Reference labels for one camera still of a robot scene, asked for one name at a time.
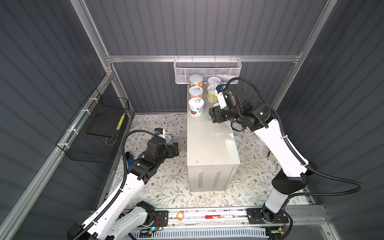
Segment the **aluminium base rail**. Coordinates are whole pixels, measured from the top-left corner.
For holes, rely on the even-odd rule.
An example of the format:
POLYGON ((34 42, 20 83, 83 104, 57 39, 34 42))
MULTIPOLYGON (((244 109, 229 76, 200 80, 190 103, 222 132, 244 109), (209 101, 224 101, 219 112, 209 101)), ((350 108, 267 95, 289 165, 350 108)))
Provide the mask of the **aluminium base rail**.
POLYGON ((215 223, 225 221, 248 222, 249 224, 282 224, 290 226, 294 223, 284 210, 270 213, 265 208, 187 208, 187 209, 154 209, 152 206, 136 206, 121 220, 127 220, 132 228, 151 226, 166 227, 173 222, 188 223, 215 223))

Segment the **pink label food can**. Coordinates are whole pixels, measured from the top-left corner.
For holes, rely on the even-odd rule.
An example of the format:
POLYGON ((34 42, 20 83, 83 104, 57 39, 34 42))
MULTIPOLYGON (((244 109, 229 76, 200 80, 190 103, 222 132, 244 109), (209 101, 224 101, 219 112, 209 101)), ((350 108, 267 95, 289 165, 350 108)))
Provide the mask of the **pink label food can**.
POLYGON ((222 83, 222 80, 218 77, 210 77, 208 78, 207 80, 207 84, 208 86, 211 86, 211 85, 220 85, 222 83))

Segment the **orange rubber band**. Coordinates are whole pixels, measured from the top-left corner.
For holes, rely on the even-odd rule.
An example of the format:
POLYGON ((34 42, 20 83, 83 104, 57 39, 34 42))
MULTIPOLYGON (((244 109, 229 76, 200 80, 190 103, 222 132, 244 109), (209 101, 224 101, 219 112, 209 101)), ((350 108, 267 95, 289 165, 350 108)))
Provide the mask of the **orange rubber band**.
POLYGON ((176 219, 177 219, 177 221, 181 222, 181 221, 184 220, 184 218, 185 218, 185 214, 184 214, 184 212, 178 212, 178 213, 177 213, 177 215, 176 215, 176 219))

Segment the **orange yellow label can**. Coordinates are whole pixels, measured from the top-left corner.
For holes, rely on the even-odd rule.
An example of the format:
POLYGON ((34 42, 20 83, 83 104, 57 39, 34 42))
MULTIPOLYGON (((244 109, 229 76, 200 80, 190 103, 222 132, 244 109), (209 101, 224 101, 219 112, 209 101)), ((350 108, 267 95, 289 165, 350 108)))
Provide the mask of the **orange yellow label can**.
POLYGON ((193 74, 189 77, 190 87, 203 87, 204 78, 201 75, 193 74))

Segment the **blue lighter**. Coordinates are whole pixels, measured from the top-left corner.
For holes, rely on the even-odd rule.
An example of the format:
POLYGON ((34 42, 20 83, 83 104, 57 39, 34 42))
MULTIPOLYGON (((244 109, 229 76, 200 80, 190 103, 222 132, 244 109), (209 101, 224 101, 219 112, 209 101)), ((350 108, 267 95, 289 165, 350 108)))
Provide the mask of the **blue lighter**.
POLYGON ((131 166, 131 163, 132 163, 132 155, 130 152, 125 152, 125 157, 127 160, 127 168, 129 168, 131 166))

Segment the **tubes in mesh basket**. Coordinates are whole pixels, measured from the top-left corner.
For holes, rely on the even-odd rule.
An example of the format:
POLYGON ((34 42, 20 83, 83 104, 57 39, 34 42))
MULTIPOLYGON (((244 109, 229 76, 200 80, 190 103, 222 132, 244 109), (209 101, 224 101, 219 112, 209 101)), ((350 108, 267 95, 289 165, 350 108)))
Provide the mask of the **tubes in mesh basket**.
POLYGON ((226 84, 230 79, 236 78, 237 76, 229 75, 229 74, 219 74, 219 75, 216 75, 216 77, 221 79, 222 84, 226 84))

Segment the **beige metal cabinet counter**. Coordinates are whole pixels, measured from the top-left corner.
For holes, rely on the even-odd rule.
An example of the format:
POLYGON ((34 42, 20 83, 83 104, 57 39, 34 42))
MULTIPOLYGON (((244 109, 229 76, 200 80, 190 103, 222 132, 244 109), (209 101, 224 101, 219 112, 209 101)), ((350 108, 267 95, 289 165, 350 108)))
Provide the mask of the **beige metal cabinet counter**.
POLYGON ((191 114, 187 106, 187 167, 191 192, 225 191, 241 164, 234 133, 228 122, 213 124, 207 92, 204 113, 191 114))

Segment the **silver can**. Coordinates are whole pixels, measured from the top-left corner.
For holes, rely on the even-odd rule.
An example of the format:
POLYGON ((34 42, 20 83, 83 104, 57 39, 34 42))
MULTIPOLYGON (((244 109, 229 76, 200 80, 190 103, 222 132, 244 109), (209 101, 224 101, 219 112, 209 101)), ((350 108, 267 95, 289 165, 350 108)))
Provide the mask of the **silver can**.
POLYGON ((167 144, 170 144, 172 142, 172 137, 170 135, 165 135, 165 140, 167 144))
POLYGON ((202 98, 191 98, 189 100, 190 114, 193 117, 201 117, 204 114, 204 100, 202 98))

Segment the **red white marker pen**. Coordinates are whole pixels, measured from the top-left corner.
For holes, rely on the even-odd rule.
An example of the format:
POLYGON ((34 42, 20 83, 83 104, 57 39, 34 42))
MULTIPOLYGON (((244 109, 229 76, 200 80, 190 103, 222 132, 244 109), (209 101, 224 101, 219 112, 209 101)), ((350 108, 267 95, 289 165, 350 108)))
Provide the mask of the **red white marker pen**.
POLYGON ((234 218, 234 215, 206 215, 205 219, 210 220, 210 219, 232 219, 234 218))

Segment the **peach label food can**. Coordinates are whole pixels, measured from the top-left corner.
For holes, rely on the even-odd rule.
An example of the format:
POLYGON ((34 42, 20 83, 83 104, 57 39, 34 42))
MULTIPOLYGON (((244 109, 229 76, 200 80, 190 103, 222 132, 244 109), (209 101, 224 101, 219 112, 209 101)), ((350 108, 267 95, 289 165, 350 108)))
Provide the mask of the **peach label food can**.
POLYGON ((190 99, 192 98, 202 98, 203 97, 204 90, 201 87, 190 87, 189 88, 189 95, 190 99))

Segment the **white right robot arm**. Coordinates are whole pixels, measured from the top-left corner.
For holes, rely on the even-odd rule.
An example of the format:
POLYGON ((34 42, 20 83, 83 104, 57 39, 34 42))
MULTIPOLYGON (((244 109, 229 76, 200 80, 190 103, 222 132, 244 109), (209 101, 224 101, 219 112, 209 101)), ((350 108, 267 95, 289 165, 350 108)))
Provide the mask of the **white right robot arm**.
POLYGON ((234 81, 250 81, 235 77, 226 84, 215 88, 219 104, 209 110, 213 123, 230 122, 239 124, 242 130, 249 129, 254 132, 270 149, 281 165, 281 170, 272 179, 272 190, 260 211, 260 217, 266 223, 273 223, 279 216, 285 214, 285 206, 290 199, 302 196, 301 192, 309 182, 312 174, 322 178, 355 185, 355 188, 335 193, 310 193, 310 196, 336 197, 345 196, 361 191, 364 185, 360 182, 339 178, 317 171, 314 162, 309 162, 294 147, 285 133, 282 119, 266 101, 261 91, 253 84, 250 86, 256 91, 261 103, 252 106, 246 100, 240 89, 231 89, 234 81))

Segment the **pale green flat box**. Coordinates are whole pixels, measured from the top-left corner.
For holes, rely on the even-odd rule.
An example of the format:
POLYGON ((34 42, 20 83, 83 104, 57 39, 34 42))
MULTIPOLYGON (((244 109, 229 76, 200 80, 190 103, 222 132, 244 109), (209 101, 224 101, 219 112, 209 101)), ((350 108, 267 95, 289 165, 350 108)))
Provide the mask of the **pale green flat box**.
POLYGON ((268 155, 268 160, 275 163, 277 161, 277 158, 274 156, 274 154, 270 154, 268 155))

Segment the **green label food can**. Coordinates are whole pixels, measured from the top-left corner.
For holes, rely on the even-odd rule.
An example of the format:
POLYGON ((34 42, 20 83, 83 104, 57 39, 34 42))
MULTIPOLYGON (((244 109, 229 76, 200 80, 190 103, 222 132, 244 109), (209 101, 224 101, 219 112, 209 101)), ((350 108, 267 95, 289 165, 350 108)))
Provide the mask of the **green label food can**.
POLYGON ((216 87, 217 85, 209 85, 207 87, 207 98, 210 103, 217 103, 218 102, 218 97, 216 95, 216 87))

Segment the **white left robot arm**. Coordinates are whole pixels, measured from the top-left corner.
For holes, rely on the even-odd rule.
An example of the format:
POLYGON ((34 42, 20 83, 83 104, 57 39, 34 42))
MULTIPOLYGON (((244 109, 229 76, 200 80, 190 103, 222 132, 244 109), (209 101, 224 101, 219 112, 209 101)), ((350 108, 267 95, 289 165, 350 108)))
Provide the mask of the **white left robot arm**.
POLYGON ((69 240, 122 240, 139 226, 150 227, 155 222, 155 207, 141 201, 126 215, 121 213, 153 177, 166 159, 179 156, 178 142, 167 143, 166 131, 156 128, 143 131, 152 138, 146 151, 128 164, 123 155, 124 177, 120 186, 81 225, 73 224, 67 232, 69 240))

